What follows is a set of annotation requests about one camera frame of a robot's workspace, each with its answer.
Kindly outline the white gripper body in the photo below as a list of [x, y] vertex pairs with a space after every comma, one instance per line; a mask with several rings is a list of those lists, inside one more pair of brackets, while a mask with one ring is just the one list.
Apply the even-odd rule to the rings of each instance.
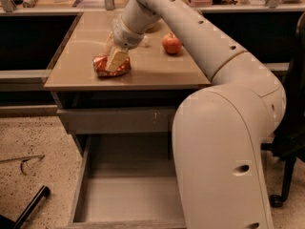
[[119, 14], [112, 20], [112, 38], [117, 47], [134, 49], [143, 40], [144, 35], [144, 23], [124, 18], [123, 14]]

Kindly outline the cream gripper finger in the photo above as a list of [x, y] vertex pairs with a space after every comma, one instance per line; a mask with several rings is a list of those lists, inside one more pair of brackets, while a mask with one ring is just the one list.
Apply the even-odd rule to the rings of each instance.
[[106, 64], [106, 70], [108, 72], [115, 72], [125, 62], [128, 56], [127, 50], [119, 47], [112, 47]]
[[104, 47], [104, 53], [105, 55], [109, 55], [112, 47], [113, 47], [114, 43], [113, 43], [113, 34], [110, 32], [106, 41], [105, 41], [105, 47]]

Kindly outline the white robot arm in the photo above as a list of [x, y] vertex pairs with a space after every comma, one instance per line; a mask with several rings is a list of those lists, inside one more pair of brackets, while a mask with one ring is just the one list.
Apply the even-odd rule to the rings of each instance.
[[130, 0], [112, 24], [114, 71], [163, 19], [210, 81], [173, 120], [173, 158], [187, 229], [274, 229], [260, 146], [286, 110], [276, 76], [181, 0]]

